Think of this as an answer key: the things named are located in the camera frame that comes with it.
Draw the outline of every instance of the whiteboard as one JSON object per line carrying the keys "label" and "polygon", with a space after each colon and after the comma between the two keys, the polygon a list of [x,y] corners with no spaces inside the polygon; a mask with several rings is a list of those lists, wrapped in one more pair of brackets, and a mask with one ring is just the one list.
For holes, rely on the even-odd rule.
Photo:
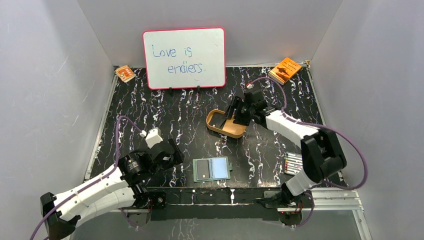
{"label": "whiteboard", "polygon": [[222,27],[145,31],[143,43],[147,84],[152,90],[226,83]]}

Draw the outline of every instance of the red whiteboard frame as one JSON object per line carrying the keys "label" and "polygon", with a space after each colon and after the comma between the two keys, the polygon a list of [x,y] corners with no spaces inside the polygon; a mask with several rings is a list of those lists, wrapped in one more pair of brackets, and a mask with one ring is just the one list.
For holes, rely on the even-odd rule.
{"label": "red whiteboard frame", "polygon": [[[147,32],[162,32],[162,31],[178,31],[178,30],[197,30],[197,29],[222,29],[224,33],[224,84],[221,86],[201,86],[204,88],[221,88],[227,84],[227,71],[226,71],[226,62],[227,62],[227,53],[226,53],[226,32],[222,26],[207,26],[207,27],[192,27],[192,28],[173,28],[173,29],[158,29],[158,30],[146,30],[142,34],[143,39],[143,49],[144,49],[144,61],[146,63],[146,77],[147,77],[147,86],[150,90],[164,90],[169,88],[151,88],[149,84],[149,71],[147,70],[147,58],[146,58],[146,46],[145,46],[145,33]],[[172,89],[195,89],[197,86],[193,87],[173,87]]]}

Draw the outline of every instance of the orange book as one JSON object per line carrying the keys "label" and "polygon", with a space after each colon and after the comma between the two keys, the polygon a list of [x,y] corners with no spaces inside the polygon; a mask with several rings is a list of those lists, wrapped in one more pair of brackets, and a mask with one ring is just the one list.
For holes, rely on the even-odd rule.
{"label": "orange book", "polygon": [[299,72],[301,68],[301,65],[286,57],[282,62],[268,72],[268,77],[281,84],[285,84],[291,77],[293,77],[293,75]]}
{"label": "orange book", "polygon": [[122,80],[122,82],[126,83],[129,80],[136,77],[133,70],[128,65],[121,66],[120,68],[115,70],[116,75]]}

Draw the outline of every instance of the black marble table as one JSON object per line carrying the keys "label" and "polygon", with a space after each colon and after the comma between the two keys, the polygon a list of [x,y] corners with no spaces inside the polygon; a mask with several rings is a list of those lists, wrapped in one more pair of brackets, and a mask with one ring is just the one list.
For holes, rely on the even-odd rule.
{"label": "black marble table", "polygon": [[[91,178],[113,164],[115,124],[118,116],[131,118],[148,132],[158,127],[164,139],[173,138],[184,154],[184,163],[146,180],[147,187],[190,188],[270,188],[279,187],[292,176],[284,174],[286,152],[300,149],[284,136],[251,123],[243,137],[233,139],[210,131],[206,116],[213,109],[225,110],[234,95],[243,96],[248,82],[266,76],[268,67],[227,67],[226,85],[217,88],[150,90],[146,69],[133,69],[136,78],[116,83],[104,131],[98,146]],[[255,83],[269,104],[281,107],[282,93],[272,81]],[[304,122],[322,124],[308,70],[303,67],[283,86],[287,96],[286,113]],[[120,128],[120,155],[137,149],[142,137],[124,120]],[[193,159],[226,156],[233,165],[229,180],[194,182]],[[340,184],[338,176],[330,178]]]}

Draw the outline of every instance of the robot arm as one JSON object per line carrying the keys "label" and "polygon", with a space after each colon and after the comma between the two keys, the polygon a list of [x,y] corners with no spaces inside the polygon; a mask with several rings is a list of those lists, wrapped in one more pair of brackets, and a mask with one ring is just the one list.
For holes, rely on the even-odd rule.
{"label": "robot arm", "polygon": [[303,169],[281,186],[273,202],[289,205],[308,189],[346,167],[346,158],[336,133],[305,125],[281,110],[268,106],[260,89],[235,97],[225,113],[233,123],[248,126],[253,120],[288,138],[301,149]]}
{"label": "robot arm", "polygon": [[145,143],[144,149],[119,159],[117,167],[112,165],[98,176],[66,192],[56,195],[48,192],[40,197],[44,217],[59,203],[74,195],[44,222],[50,240],[63,239],[84,222],[111,210],[147,204],[149,200],[143,180],[181,164],[184,155],[173,139],[164,141],[157,128],[149,131]]}

